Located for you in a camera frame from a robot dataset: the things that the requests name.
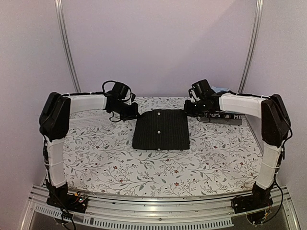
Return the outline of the black pinstriped long sleeve shirt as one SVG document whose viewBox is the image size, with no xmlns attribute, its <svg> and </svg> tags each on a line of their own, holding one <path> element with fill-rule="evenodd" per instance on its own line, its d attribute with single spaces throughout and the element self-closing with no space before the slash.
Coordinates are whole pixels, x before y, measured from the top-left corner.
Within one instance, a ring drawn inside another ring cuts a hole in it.
<svg viewBox="0 0 307 230">
<path fill-rule="evenodd" d="M 188 118 L 183 110 L 156 109 L 136 121 L 132 147 L 137 150 L 188 150 Z"/>
</svg>

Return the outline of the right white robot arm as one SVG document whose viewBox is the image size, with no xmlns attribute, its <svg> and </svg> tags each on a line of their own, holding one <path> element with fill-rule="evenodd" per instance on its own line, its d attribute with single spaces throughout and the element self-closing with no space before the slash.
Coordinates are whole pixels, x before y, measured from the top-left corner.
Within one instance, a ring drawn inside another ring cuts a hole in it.
<svg viewBox="0 0 307 230">
<path fill-rule="evenodd" d="M 263 205 L 276 182 L 276 174 L 285 158 L 285 144 L 293 136 L 291 121 L 281 95 L 253 95 L 233 91 L 215 92 L 207 80 L 192 84 L 185 101 L 187 116 L 201 117 L 217 112 L 249 115 L 260 120 L 263 142 L 259 175 L 253 185 L 248 205 Z"/>
</svg>

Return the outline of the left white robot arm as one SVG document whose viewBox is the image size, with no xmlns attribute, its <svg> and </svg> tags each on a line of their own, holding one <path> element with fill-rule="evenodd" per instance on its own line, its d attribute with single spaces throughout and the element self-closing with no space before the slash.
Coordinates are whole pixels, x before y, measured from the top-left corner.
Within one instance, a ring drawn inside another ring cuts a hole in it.
<svg viewBox="0 0 307 230">
<path fill-rule="evenodd" d="M 120 121 L 139 117 L 136 95 L 121 82 L 112 81 L 109 91 L 49 94 L 39 117 L 39 132 L 44 138 L 44 164 L 50 189 L 67 188 L 63 172 L 63 145 L 74 113 L 100 110 L 119 115 Z"/>
</svg>

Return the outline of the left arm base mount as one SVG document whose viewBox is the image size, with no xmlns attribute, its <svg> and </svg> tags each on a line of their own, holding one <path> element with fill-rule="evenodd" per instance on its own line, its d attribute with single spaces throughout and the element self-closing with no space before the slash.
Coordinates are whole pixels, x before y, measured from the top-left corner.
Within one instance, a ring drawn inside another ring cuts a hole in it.
<svg viewBox="0 0 307 230">
<path fill-rule="evenodd" d="M 69 194 L 66 190 L 57 188 L 49 192 L 47 204 L 68 211 L 85 213 L 88 205 L 88 197 L 81 195 L 79 192 Z"/>
</svg>

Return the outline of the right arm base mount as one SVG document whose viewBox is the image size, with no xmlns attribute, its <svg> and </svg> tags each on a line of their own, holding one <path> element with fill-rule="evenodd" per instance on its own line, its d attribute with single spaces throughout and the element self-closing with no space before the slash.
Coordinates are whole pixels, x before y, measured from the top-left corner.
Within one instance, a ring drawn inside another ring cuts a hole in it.
<svg viewBox="0 0 307 230">
<path fill-rule="evenodd" d="M 231 208 L 236 214 L 269 207 L 272 204 L 271 194 L 238 195 L 231 200 Z"/>
</svg>

